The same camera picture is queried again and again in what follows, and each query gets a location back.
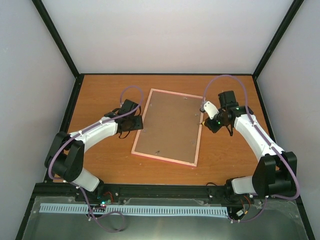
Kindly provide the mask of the pink picture frame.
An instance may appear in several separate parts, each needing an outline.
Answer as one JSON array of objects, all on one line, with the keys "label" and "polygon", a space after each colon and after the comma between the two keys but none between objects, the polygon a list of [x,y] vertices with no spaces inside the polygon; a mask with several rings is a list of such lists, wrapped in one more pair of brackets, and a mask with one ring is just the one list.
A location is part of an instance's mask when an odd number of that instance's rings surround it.
[{"label": "pink picture frame", "polygon": [[133,155],[195,167],[198,164],[202,97],[152,88],[136,134]]}]

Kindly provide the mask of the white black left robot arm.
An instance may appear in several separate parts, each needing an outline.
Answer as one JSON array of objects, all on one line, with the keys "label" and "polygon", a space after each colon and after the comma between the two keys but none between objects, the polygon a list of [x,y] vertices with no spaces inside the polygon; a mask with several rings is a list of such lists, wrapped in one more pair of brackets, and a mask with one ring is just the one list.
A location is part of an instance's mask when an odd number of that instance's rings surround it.
[{"label": "white black left robot arm", "polygon": [[92,201],[99,201],[104,195],[104,182],[85,169],[86,151],[108,137],[142,129],[140,104],[126,99],[120,108],[106,113],[99,121],[82,130],[58,132],[44,166],[51,179],[57,175],[62,180],[86,190],[86,195]]}]

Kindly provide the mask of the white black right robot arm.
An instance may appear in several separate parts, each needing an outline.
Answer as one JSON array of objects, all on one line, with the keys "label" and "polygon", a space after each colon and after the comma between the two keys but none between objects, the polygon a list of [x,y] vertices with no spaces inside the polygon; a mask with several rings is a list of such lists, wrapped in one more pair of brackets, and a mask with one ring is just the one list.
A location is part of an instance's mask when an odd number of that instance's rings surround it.
[{"label": "white black right robot arm", "polygon": [[296,199],[299,196],[296,155],[291,151],[284,151],[270,138],[248,105],[238,104],[232,90],[218,94],[218,99],[219,108],[208,100],[202,102],[200,111],[208,115],[203,126],[212,133],[225,127],[231,136],[237,131],[257,159],[252,176],[226,181],[230,194]]}]

